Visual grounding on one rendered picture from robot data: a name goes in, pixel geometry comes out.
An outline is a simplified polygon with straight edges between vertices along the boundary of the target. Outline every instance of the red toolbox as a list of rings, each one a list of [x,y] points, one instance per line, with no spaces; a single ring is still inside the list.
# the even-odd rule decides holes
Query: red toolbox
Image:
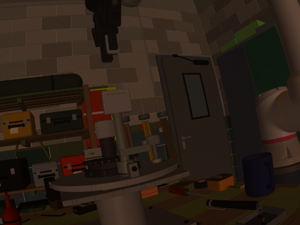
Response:
[[[68,175],[77,174],[85,171],[86,166],[83,165],[84,161],[84,154],[61,157],[60,166],[62,170],[62,175],[65,177]]]
[[[103,105],[102,105],[101,92],[109,91],[109,90],[116,90],[116,87],[106,87],[106,88],[98,88],[98,89],[89,90],[89,98],[90,98],[90,104],[91,104],[93,126],[94,126],[94,130],[95,130],[95,137],[97,140],[98,147],[100,146],[100,141],[97,139],[97,136],[96,136],[95,123],[98,121],[113,119],[112,115],[104,115]],[[88,128],[88,120],[87,120],[85,102],[83,102],[83,104],[82,104],[82,113],[83,113],[84,128],[87,129]],[[90,138],[87,139],[87,145],[89,148],[92,147]]]

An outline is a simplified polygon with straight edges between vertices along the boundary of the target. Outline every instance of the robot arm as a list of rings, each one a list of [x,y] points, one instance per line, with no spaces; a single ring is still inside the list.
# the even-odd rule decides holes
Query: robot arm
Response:
[[[121,25],[121,7],[136,7],[142,0],[85,0],[85,6],[94,13],[91,30],[96,47],[100,47],[101,59],[111,63],[119,53],[117,34]]]

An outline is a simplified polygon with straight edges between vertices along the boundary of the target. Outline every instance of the door frame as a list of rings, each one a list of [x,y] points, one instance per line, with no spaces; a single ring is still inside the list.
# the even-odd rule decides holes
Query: door frame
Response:
[[[214,66],[212,64],[212,58],[210,56],[186,56],[186,55],[182,55],[182,57],[185,57],[189,60],[208,60],[209,64],[212,65],[213,73],[216,76],[216,72],[215,72]],[[178,142],[179,139],[178,139],[178,134],[176,132],[176,124],[175,124],[175,120],[174,120],[174,116],[173,116],[173,111],[172,111],[171,101],[170,101],[170,95],[169,95],[169,90],[168,90],[167,81],[166,81],[166,75],[164,73],[164,67],[163,67],[163,62],[162,62],[162,59],[164,59],[164,58],[173,58],[173,56],[172,55],[159,55],[159,54],[157,54],[157,55],[155,55],[155,58],[156,58],[158,73],[159,73],[159,77],[160,77],[165,108],[166,108],[166,111],[167,111],[167,117],[168,117],[168,121],[169,121],[169,125],[170,125],[170,132],[171,132],[172,140],[173,140],[173,143],[174,143],[175,152],[177,154],[178,163],[179,163],[180,169],[182,170],[183,165],[182,165],[182,156],[181,156],[181,153],[179,151],[179,142]]]

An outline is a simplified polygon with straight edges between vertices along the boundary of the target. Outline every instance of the metal tray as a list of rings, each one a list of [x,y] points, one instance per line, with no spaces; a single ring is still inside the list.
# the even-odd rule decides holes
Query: metal tray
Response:
[[[238,220],[235,225],[260,225],[262,219],[259,218],[259,210],[264,216],[265,225],[278,225],[287,217],[287,210],[284,208],[275,208],[262,205],[244,218]]]

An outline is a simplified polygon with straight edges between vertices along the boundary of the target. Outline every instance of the red stripe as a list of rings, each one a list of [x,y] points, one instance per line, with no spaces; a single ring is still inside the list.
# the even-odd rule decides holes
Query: red stripe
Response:
[[[275,139],[271,139],[271,140],[262,140],[261,142],[263,144],[273,144],[273,143],[278,143],[278,142],[284,142],[293,138],[297,137],[297,133],[294,133],[292,135],[289,136],[284,136],[284,137],[280,137],[280,138],[275,138]]]

